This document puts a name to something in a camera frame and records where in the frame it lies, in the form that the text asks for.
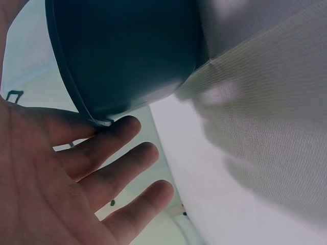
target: white fabric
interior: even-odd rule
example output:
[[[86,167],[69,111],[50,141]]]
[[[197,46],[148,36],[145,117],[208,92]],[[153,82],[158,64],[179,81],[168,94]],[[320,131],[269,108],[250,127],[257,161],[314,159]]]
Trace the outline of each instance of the white fabric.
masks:
[[[261,31],[151,106],[208,245],[327,244],[326,13]]]

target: dark green bowl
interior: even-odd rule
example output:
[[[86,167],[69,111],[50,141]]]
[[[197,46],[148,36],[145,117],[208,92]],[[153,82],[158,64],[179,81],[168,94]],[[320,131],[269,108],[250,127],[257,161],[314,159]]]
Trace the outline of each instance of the dark green bowl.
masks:
[[[46,0],[65,86],[96,126],[172,94],[194,71],[202,32],[193,0]]]

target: finger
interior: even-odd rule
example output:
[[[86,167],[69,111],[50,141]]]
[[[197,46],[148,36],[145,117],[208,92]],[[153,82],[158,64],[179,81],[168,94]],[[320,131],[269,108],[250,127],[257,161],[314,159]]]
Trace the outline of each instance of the finger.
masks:
[[[130,244],[166,206],[174,195],[172,185],[158,181],[129,205],[105,218],[102,223],[117,244]]]
[[[4,15],[8,28],[27,2],[28,0],[0,1],[0,10]]]
[[[49,108],[28,108],[28,110],[43,122],[52,146],[90,138],[99,131],[76,112]]]
[[[135,117],[124,117],[93,138],[59,152],[62,165],[71,178],[79,181],[97,170],[140,130],[141,124]]]
[[[112,201],[136,176],[148,169],[159,152],[151,143],[143,143],[117,161],[79,182],[90,208],[96,212]]]

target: hand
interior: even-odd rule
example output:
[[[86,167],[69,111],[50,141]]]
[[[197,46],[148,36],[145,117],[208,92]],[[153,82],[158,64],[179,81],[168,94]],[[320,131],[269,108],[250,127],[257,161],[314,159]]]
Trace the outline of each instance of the hand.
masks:
[[[0,0],[2,59],[9,23],[23,5]],[[144,143],[97,170],[140,128],[125,117],[97,132],[77,113],[0,98],[0,244],[129,244],[173,195],[159,181],[102,222],[94,214],[157,160],[157,148]],[[72,149],[53,150],[82,138],[88,140]]]

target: white surface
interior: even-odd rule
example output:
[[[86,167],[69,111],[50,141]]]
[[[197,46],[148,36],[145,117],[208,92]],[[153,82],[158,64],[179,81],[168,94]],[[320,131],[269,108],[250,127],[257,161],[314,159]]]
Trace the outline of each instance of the white surface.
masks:
[[[151,105],[208,245],[327,244],[326,12],[253,36]]]

